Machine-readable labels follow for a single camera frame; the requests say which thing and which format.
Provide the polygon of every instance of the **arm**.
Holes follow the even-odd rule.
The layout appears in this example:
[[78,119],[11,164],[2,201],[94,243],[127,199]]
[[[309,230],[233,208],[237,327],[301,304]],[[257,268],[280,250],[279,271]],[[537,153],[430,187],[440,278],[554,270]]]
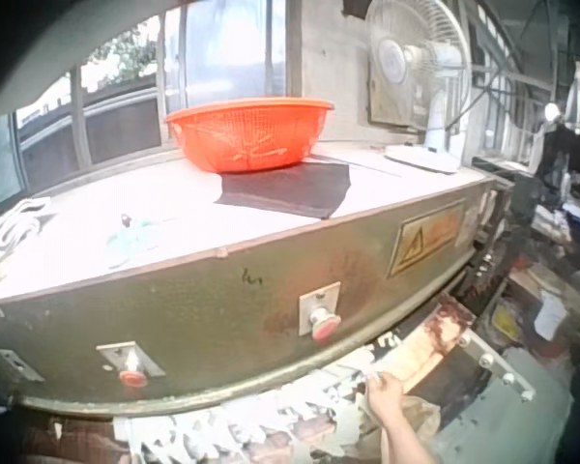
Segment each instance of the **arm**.
[[367,380],[367,400],[387,434],[390,464],[435,464],[402,413],[402,384],[385,372]]

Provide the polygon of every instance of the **lamp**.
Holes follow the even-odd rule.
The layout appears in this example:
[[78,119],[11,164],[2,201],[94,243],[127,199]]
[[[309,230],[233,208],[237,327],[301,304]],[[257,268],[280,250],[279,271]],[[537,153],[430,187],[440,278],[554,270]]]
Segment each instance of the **lamp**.
[[565,126],[580,135],[580,61],[576,61],[576,72],[569,87],[565,108]]

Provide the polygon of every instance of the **white electric fan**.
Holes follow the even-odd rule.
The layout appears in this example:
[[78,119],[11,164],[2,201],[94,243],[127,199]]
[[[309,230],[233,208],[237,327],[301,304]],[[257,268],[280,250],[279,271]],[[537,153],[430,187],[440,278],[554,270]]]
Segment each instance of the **white electric fan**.
[[402,120],[425,130],[422,146],[393,145],[388,159],[455,172],[446,128],[468,98],[471,59],[459,23],[440,0],[373,0],[367,11],[371,54]]

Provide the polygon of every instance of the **orange colander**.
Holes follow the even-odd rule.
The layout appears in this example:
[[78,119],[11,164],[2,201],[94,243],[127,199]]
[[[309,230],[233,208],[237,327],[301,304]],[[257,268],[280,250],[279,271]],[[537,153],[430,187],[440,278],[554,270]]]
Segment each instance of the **orange colander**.
[[267,98],[182,109],[166,118],[184,155],[211,172],[257,171],[309,155],[324,128],[327,101]]

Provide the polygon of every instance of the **metal bracket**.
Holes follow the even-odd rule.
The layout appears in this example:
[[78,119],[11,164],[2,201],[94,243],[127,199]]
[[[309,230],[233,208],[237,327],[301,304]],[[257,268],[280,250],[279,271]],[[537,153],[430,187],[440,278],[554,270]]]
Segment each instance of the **metal bracket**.
[[533,386],[475,332],[467,329],[460,336],[458,344],[481,367],[500,377],[505,385],[520,393],[522,401],[533,400],[536,394]]
[[165,372],[161,369],[134,341],[124,343],[112,343],[99,345],[97,351],[106,358],[118,371],[126,370],[130,353],[136,355],[139,364],[151,377],[163,377]]
[[340,288],[341,282],[336,282],[299,297],[299,336],[311,334],[310,316],[318,307],[336,314]]
[[20,358],[13,350],[0,350],[0,356],[15,369],[19,375],[31,382],[44,382],[45,379],[39,373],[30,367]]

